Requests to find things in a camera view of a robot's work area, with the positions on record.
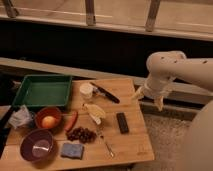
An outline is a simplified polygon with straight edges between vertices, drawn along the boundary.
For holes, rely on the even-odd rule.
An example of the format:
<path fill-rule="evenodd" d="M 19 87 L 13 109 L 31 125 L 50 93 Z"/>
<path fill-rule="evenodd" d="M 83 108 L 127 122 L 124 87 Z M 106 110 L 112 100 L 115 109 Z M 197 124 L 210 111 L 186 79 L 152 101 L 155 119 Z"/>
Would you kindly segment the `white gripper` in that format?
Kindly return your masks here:
<path fill-rule="evenodd" d="M 171 89 L 169 85 L 174 80 L 174 77 L 148 76 L 143 86 L 140 86 L 133 94 L 132 99 L 139 100 L 142 99 L 144 95 L 150 99 L 156 99 L 155 104 L 158 110 L 162 111 L 164 106 L 163 99 L 170 94 Z"/>

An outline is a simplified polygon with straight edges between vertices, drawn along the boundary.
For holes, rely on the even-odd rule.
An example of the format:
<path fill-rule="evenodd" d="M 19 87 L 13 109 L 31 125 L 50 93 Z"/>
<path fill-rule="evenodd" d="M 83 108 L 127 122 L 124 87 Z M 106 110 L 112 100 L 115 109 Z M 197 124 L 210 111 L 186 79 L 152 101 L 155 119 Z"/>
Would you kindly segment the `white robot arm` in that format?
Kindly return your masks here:
<path fill-rule="evenodd" d="M 213 93 L 213 59 L 187 58 L 182 51 L 152 53 L 146 66 L 149 75 L 133 99 L 144 96 L 163 108 L 166 88 L 176 78 Z M 183 141 L 176 171 L 213 171 L 213 100 L 195 116 Z"/>

